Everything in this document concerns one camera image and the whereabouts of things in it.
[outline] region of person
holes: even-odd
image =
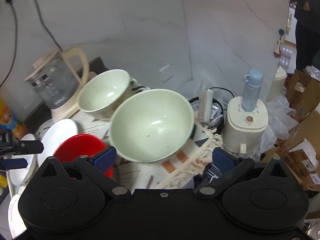
[[[320,0],[295,1],[296,69],[302,71],[306,66],[312,65],[313,57],[320,50]]]

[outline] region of metal bolt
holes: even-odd
[[[125,187],[114,187],[112,193],[115,195],[124,195],[128,192],[128,189]]]
[[[200,189],[200,192],[203,195],[212,195],[216,192],[216,190],[213,187],[203,187]]]
[[[169,194],[162,192],[162,193],[160,193],[160,197],[169,197]]]

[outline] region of marble wall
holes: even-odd
[[[242,77],[263,72],[265,100],[279,59],[278,30],[285,29],[289,0],[182,0],[194,80],[242,95]]]
[[[64,49],[80,46],[109,69],[122,68],[151,88],[177,89],[191,80],[188,35],[181,0],[39,0],[43,18]],[[40,102],[24,78],[31,65],[55,48],[40,25],[33,0],[14,3],[19,18],[18,53],[0,97],[23,120]],[[11,65],[14,21],[0,10],[0,81]],[[159,69],[172,65],[162,82]]]

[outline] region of orange stripe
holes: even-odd
[[[184,163],[188,158],[188,156],[183,152],[183,151],[179,151],[177,153],[177,158],[179,159],[179,161],[181,161],[182,163]]]
[[[171,162],[169,162],[169,161],[166,161],[166,162],[162,163],[161,165],[162,165],[162,166],[166,169],[166,171],[169,172],[169,173],[171,173],[171,172],[173,172],[173,171],[176,170],[176,168],[175,168],[175,167],[171,164]]]

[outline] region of bowl rim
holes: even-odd
[[[189,128],[189,133],[188,133],[188,136],[186,137],[186,139],[184,140],[183,144],[181,144],[181,146],[179,146],[177,149],[175,149],[172,153],[160,158],[160,159],[157,159],[157,160],[152,160],[152,161],[140,161],[140,160],[137,160],[137,159],[132,159],[132,158],[129,158],[128,156],[125,156],[122,152],[120,152],[120,150],[118,150],[116,148],[116,146],[114,145],[114,142],[113,142],[113,139],[112,139],[112,123],[113,123],[113,120],[116,116],[116,114],[118,113],[118,111],[125,105],[126,102],[128,102],[129,100],[132,100],[133,98],[135,97],[138,97],[140,96],[141,94],[144,94],[144,93],[150,93],[152,91],[167,91],[167,92],[171,92],[173,94],[176,94],[178,96],[180,96],[186,103],[187,105],[189,106],[189,110],[191,112],[191,119],[189,120],[190,121],[190,128]],[[157,163],[157,162],[164,162],[166,161],[167,159],[169,159],[172,155],[174,155],[175,153],[177,153],[185,144],[186,142],[189,140],[191,134],[192,134],[192,131],[193,131],[193,128],[194,128],[194,123],[195,123],[195,120],[194,120],[194,113],[193,113],[193,109],[192,109],[192,106],[191,104],[189,103],[189,101],[181,94],[179,94],[178,92],[175,92],[173,90],[169,90],[169,89],[151,89],[151,90],[145,90],[143,92],[140,92],[138,94],[135,94],[133,95],[132,97],[129,97],[127,100],[125,100],[116,110],[115,112],[113,113],[112,117],[111,117],[111,120],[110,120],[110,128],[109,128],[109,132],[108,132],[108,135],[109,135],[109,142],[110,142],[110,145],[113,145],[116,150],[117,150],[117,154],[130,161],[130,162],[135,162],[135,163]]]
[[[85,88],[87,88],[87,87],[89,86],[90,82],[94,81],[94,80],[97,79],[99,76],[103,76],[103,75],[105,75],[106,73],[110,73],[110,72],[113,72],[113,71],[118,71],[118,72],[121,71],[121,72],[123,72],[123,73],[126,73],[127,78],[128,78],[126,88],[122,91],[122,93],[121,93],[116,99],[114,99],[114,100],[113,100],[111,103],[109,103],[109,104],[106,104],[106,105],[104,105],[104,106],[102,106],[102,107],[100,107],[100,108],[98,108],[98,109],[94,109],[94,110],[85,110],[85,109],[83,109],[83,108],[80,106],[79,101],[80,101],[80,97],[81,97],[83,91],[85,90]],[[78,97],[77,97],[77,105],[78,105],[79,109],[80,109],[81,111],[85,112],[85,113],[94,113],[94,112],[96,112],[96,111],[100,111],[100,110],[102,110],[102,109],[110,106],[111,104],[113,104],[116,100],[118,100],[118,99],[123,95],[123,93],[127,90],[129,84],[130,84],[130,75],[129,75],[129,73],[128,73],[127,71],[125,71],[125,70],[123,70],[123,69],[110,69],[110,70],[107,70],[107,71],[105,71],[105,72],[102,72],[102,73],[100,73],[99,75],[96,75],[94,78],[90,79],[90,80],[83,86],[83,88],[80,90],[80,92],[79,92],[79,94],[78,94]]]

